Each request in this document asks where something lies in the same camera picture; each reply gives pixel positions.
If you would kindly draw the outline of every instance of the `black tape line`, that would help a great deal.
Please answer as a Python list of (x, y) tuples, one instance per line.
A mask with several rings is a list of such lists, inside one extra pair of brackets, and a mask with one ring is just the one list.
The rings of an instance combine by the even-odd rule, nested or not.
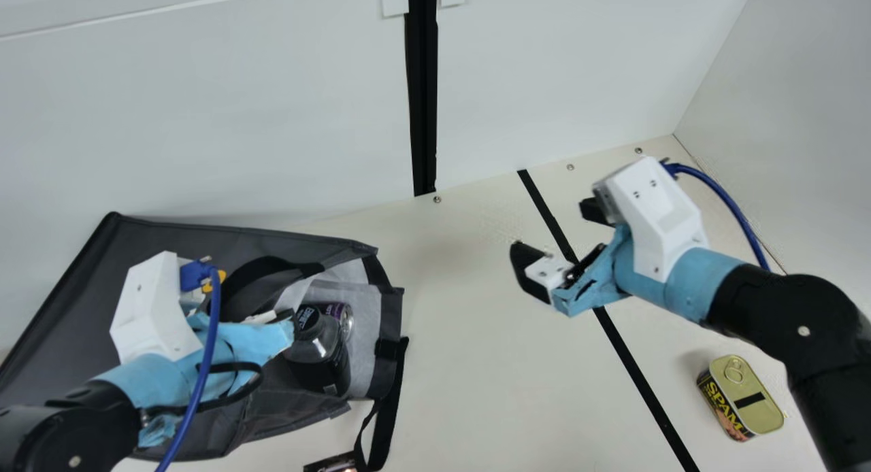
[[(548, 230), (550, 230), (550, 235), (553, 236), (560, 251), (563, 252), (563, 257), (572, 263), (578, 263), (578, 255), (575, 255), (575, 250), (573, 250), (572, 245), (569, 244), (569, 239), (565, 236), (565, 233), (559, 226), (557, 219), (550, 213), (547, 203), (544, 202), (544, 197), (542, 197), (541, 192), (538, 191), (538, 187), (536, 187), (535, 182), (532, 181), (529, 172), (526, 171), (526, 169), (521, 169), (520, 171), (517, 171), (517, 175), (519, 175), (520, 181), (523, 181), (523, 185), (526, 187), (526, 191), (529, 193), (532, 203), (535, 203), (538, 213), (542, 216), (542, 219), (544, 219), (544, 223), (547, 224)], [(632, 357), (632, 353), (623, 341), (623, 337), (620, 336), (617, 327), (614, 326), (614, 321), (610, 319), (610, 315), (608, 315), (606, 310), (604, 310), (604, 307), (593, 309), (593, 313), (596, 314), (596, 318), (601, 324), (604, 333), (608, 336), (610, 345), (614, 348), (614, 351), (617, 352), (620, 361), (623, 363), (623, 367), (626, 369), (626, 373), (629, 374), (629, 378), (632, 379), (635, 388), (638, 389), (638, 394), (641, 394), (644, 404), (647, 404), (647, 408), (650, 410), (650, 413), (653, 414), (653, 419), (656, 421), (657, 425), (659, 425), (659, 430), (662, 432), (663, 436), (665, 436), (665, 440), (668, 441), (669, 446), (672, 447), (674, 456), (677, 457), (678, 462), (680, 462), (680, 465), (686, 472), (699, 472), (699, 467), (696, 465), (696, 462), (694, 462), (693, 457), (690, 456), (690, 451), (687, 450), (684, 441), (681, 440), (678, 432), (675, 431), (674, 426), (672, 426), (672, 420), (668, 419), (668, 414), (665, 413), (665, 409), (663, 409), (662, 404), (659, 403), (656, 394), (653, 394), (653, 389), (650, 384), (647, 383), (647, 379), (644, 378), (641, 368), (638, 366), (638, 363), (635, 362), (635, 358)]]

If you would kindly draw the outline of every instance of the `purple can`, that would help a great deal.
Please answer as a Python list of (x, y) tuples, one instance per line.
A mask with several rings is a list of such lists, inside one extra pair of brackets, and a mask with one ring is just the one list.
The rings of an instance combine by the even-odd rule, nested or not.
[(354, 328), (354, 313), (351, 311), (351, 305), (345, 302), (313, 302), (300, 305), (299, 310), (306, 307), (313, 307), (321, 314), (329, 315), (338, 320), (339, 326), (342, 327), (342, 339), (348, 341), (351, 330)]

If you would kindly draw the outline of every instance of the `black bottle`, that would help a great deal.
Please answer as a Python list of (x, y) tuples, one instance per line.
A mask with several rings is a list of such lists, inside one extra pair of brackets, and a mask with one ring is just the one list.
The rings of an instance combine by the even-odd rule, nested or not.
[(302, 388), (339, 397), (348, 392), (351, 368), (342, 327), (317, 307), (303, 305), (297, 311), (295, 339), (284, 357)]

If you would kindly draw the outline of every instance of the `black vertical strip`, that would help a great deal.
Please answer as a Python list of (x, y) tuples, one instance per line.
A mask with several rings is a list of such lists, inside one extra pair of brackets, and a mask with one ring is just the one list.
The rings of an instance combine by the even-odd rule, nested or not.
[(405, 15), (411, 168), (414, 196), (436, 190), (436, 97), (438, 24), (436, 0), (408, 0)]
[(532, 181), (529, 171), (526, 171), (526, 169), (520, 169), (520, 171), (517, 171), (517, 175), (519, 175), (520, 181), (523, 182), (523, 186), (526, 187), (526, 191), (529, 193), (529, 197), (532, 198), (532, 203), (535, 203), (538, 213), (544, 219), (544, 223), (547, 224), (550, 235), (553, 236), (560, 251), (563, 252), (563, 258), (572, 264), (578, 264), (578, 255), (575, 255), (575, 250), (573, 250), (572, 245), (569, 244), (568, 237), (565, 236), (565, 233), (563, 233), (563, 230), (559, 227), (557, 218), (554, 217), (553, 214), (550, 213), (550, 209), (547, 208), (547, 203), (544, 202), (544, 197), (542, 197), (541, 192), (538, 191), (535, 182)]
[[(560, 251), (563, 252), (563, 257), (572, 263), (578, 263), (578, 256), (575, 255), (575, 250), (572, 249), (572, 245), (569, 244), (569, 239), (567, 239), (565, 233), (563, 233), (563, 229), (560, 228), (559, 223), (557, 223), (557, 218), (550, 213), (547, 203), (544, 202), (544, 197), (542, 197), (541, 192), (538, 191), (538, 187), (536, 187), (536, 184), (532, 181), (529, 172), (526, 171), (526, 169), (521, 169), (520, 171), (517, 171), (517, 175), (519, 175), (520, 181), (523, 182), (523, 186), (526, 187), (526, 191), (529, 193), (532, 203), (535, 203), (538, 213), (542, 216), (542, 219), (544, 219), (544, 223), (547, 224), (548, 230), (550, 230), (550, 235), (553, 236)], [(606, 310), (604, 310), (604, 307), (593, 309), (593, 313), (596, 314), (596, 318), (601, 324), (604, 333), (610, 340), (610, 345), (613, 346), (614, 351), (617, 352), (620, 361), (626, 368), (629, 378), (631, 378), (632, 382), (635, 383), (635, 388), (638, 389), (638, 394), (641, 394), (641, 398), (644, 399), (644, 403), (647, 404), (647, 408), (650, 410), (650, 413), (653, 414), (653, 419), (656, 420), (657, 425), (659, 425), (659, 429), (662, 431), (663, 436), (665, 436), (665, 440), (668, 441), (668, 444), (672, 447), (674, 456), (677, 457), (678, 462), (680, 462), (680, 465), (683, 466), (686, 472), (698, 472), (699, 467), (696, 466), (696, 462), (694, 462), (693, 457), (690, 456), (687, 446), (684, 445), (684, 441), (681, 441), (678, 432), (675, 431), (674, 426), (672, 426), (672, 421), (668, 419), (662, 404), (659, 404), (659, 399), (656, 398), (656, 394), (653, 394), (653, 389), (650, 384), (647, 383), (644, 374), (641, 373), (641, 368), (638, 367), (638, 363), (635, 362), (635, 358), (632, 357), (632, 353), (629, 351), (629, 348), (626, 347), (626, 343), (623, 341), (623, 337), (620, 336), (617, 327), (614, 326), (614, 322), (610, 319), (610, 315), (608, 315)]]

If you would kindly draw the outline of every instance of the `blue cable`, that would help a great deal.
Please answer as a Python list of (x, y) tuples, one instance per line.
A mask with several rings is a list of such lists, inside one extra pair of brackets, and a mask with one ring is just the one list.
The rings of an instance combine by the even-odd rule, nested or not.
[(212, 357), (215, 351), (215, 341), (218, 339), (218, 323), (220, 322), (220, 274), (218, 274), (218, 269), (212, 267), (209, 270), (209, 276), (212, 278), (212, 311), (209, 314), (209, 329), (208, 335), (206, 335), (206, 347), (203, 348), (203, 362), (199, 365), (199, 375), (197, 382), (193, 385), (193, 392), (189, 403), (187, 403), (187, 410), (184, 411), (184, 418), (181, 420), (181, 425), (178, 425), (178, 431), (175, 432), (175, 437), (172, 438), (172, 443), (166, 450), (161, 463), (155, 469), (156, 472), (165, 472), (178, 454), (184, 436), (187, 435), (187, 430), (193, 422), (193, 416), (197, 413), (199, 402), (203, 398), (203, 390), (206, 388), (206, 380), (209, 377), (209, 370), (212, 368)]
[(701, 180), (702, 183), (707, 184), (711, 190), (714, 190), (714, 192), (728, 206), (730, 211), (732, 211), (732, 215), (735, 215), (735, 218), (738, 219), (738, 224), (741, 225), (741, 230), (744, 231), (744, 236), (747, 237), (747, 241), (753, 249), (753, 254), (756, 255), (756, 261), (759, 261), (759, 266), (766, 271), (771, 271), (771, 268), (768, 267), (768, 261), (765, 258), (765, 254), (762, 252), (762, 246), (759, 245), (759, 240), (756, 238), (756, 234), (753, 233), (753, 228), (750, 227), (747, 218), (744, 217), (743, 212), (738, 208), (738, 204), (732, 200), (732, 197), (725, 192), (722, 186), (717, 184), (717, 182), (709, 177), (709, 175), (699, 171), (699, 169), (690, 168), (690, 166), (681, 165), (680, 163), (671, 163), (671, 165), (663, 165), (663, 167), (665, 167), (665, 170), (668, 171), (672, 177), (678, 173), (685, 173), (691, 175), (691, 177), (697, 178), (697, 180)]

